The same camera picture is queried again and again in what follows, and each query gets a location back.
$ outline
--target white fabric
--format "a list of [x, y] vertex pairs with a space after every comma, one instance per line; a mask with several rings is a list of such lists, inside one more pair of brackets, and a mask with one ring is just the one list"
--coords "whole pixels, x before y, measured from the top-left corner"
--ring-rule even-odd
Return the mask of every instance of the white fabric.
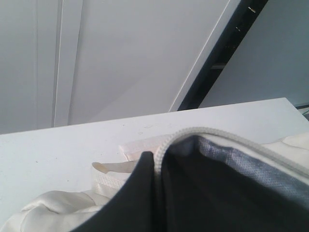
[[[125, 183], [142, 151], [155, 151], [163, 138], [137, 141], [122, 146], [129, 162], [92, 164], [92, 189], [80, 193], [47, 192], [13, 215], [0, 232], [67, 232], [92, 217]], [[309, 169], [309, 133], [263, 145]]]

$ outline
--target white table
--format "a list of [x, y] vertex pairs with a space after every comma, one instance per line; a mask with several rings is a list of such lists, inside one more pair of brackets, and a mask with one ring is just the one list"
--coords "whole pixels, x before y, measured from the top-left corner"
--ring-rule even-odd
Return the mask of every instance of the white table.
[[44, 192], [90, 189], [92, 162], [125, 161], [119, 145], [193, 126], [257, 143], [309, 131], [282, 98], [0, 135], [0, 226]]

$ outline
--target dark fabric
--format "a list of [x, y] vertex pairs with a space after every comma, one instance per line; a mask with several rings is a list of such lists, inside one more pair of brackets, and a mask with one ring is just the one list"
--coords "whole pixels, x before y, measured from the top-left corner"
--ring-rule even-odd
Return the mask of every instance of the dark fabric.
[[152, 153], [143, 153], [123, 188], [74, 231], [309, 230], [309, 214], [302, 206], [225, 163], [203, 156], [193, 140], [173, 145], [167, 151], [160, 204], [153, 168]]

